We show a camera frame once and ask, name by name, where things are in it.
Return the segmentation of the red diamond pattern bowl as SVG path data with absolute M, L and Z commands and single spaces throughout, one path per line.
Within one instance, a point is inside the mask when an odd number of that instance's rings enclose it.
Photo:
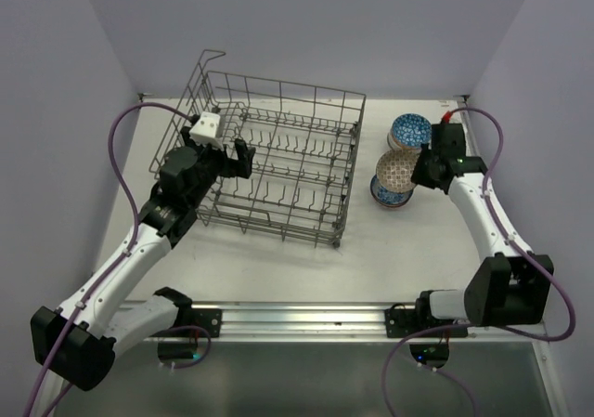
M 394 119 L 387 141 L 393 149 L 418 150 L 431 141 L 432 124 L 417 113 L 405 113 Z

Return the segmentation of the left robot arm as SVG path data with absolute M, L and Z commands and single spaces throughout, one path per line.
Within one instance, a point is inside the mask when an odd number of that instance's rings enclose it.
M 118 316 L 129 293 L 187 234 L 218 178 L 252 174 L 256 152 L 242 139 L 235 157 L 210 145 L 189 143 L 169 151 L 148 200 L 120 247 L 76 293 L 56 309 L 32 316 L 36 360 L 83 391 L 99 385 L 115 359 L 159 332 L 179 336 L 193 325 L 192 301 L 169 287 Z

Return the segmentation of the brown patterned bowl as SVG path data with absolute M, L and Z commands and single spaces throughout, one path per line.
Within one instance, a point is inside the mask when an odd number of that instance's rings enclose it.
M 417 160 L 418 154 L 408 150 L 384 152 L 376 164 L 376 176 L 380 184 L 397 193 L 413 190 L 416 184 L 412 181 L 412 175 Z

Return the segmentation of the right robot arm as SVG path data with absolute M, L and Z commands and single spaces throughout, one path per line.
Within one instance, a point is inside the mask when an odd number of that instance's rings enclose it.
M 549 296 L 550 282 L 534 265 L 554 271 L 544 254 L 534 254 L 513 227 L 480 157 L 466 154 L 460 124 L 432 126 L 429 145 L 421 147 L 411 180 L 440 189 L 458 208 L 476 246 L 480 265 L 462 290 L 420 294 L 413 314 L 418 332 L 435 335 L 446 321 L 465 319 L 483 326 L 538 324 Z

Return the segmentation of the blue floral bowl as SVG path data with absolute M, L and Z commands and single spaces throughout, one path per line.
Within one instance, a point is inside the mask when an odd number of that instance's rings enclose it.
M 414 190 L 406 192 L 390 191 L 382 185 L 377 176 L 370 180 L 369 190 L 372 198 L 380 205 L 386 208 L 398 208 L 409 202 L 413 196 Z

